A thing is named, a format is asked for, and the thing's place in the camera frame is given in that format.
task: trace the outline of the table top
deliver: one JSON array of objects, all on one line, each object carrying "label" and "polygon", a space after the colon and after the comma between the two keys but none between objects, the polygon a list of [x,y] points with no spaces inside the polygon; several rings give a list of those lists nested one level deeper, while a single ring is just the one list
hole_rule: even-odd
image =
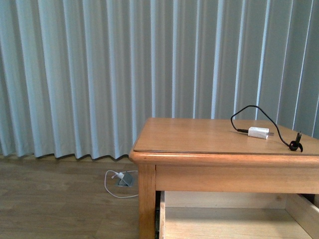
[{"label": "table top", "polygon": [[[259,155],[263,156],[259,157],[261,160],[277,160],[279,156],[289,156],[286,158],[287,161],[298,157],[301,160],[309,156],[314,157],[312,161],[319,166],[318,139],[303,134],[300,142],[304,151],[301,153],[299,149],[289,150],[281,142],[275,126],[270,121],[234,120],[234,124],[237,128],[245,129],[252,126],[269,128],[275,135],[269,136],[268,139],[248,137],[246,133],[237,132],[229,119],[149,118],[130,156],[134,158],[137,155],[146,155],[148,160],[153,160],[159,155],[170,156],[171,159],[172,156],[178,157],[181,153],[184,156],[197,155],[210,159],[225,159],[227,155],[233,159],[244,159],[243,156],[246,156],[245,159],[250,160],[252,157],[249,156]],[[296,139],[296,131],[283,126],[279,126],[279,129],[287,143]]]}]

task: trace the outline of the table apron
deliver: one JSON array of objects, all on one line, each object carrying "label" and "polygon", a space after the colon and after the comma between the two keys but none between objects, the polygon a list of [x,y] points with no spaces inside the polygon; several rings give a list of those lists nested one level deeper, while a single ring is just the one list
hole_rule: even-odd
[{"label": "table apron", "polygon": [[156,190],[319,194],[319,169],[157,165]]}]

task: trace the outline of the floor board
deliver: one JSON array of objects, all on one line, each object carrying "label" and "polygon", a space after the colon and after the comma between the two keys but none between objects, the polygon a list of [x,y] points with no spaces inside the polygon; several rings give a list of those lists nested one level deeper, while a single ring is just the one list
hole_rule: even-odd
[{"label": "floor board", "polygon": [[[0,157],[0,239],[137,239],[138,198],[104,189],[107,170],[137,170],[125,162]],[[115,187],[119,196],[138,193]]]}]

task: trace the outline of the wooden table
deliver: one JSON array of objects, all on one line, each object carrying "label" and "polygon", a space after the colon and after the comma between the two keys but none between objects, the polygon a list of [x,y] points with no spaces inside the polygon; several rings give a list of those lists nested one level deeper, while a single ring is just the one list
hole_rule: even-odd
[{"label": "wooden table", "polygon": [[[319,140],[303,135],[290,151],[271,122],[235,120],[238,128],[266,127],[267,140],[238,133],[225,119],[148,119],[130,159],[139,167],[140,238],[155,236],[156,191],[319,194]],[[297,132],[279,127],[287,143]]]}]

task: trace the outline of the open drawer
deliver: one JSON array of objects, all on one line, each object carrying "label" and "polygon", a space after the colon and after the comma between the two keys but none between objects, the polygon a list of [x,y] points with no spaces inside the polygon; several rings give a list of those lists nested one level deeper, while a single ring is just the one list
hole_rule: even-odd
[{"label": "open drawer", "polygon": [[298,194],[161,192],[160,239],[319,239],[319,209]]}]

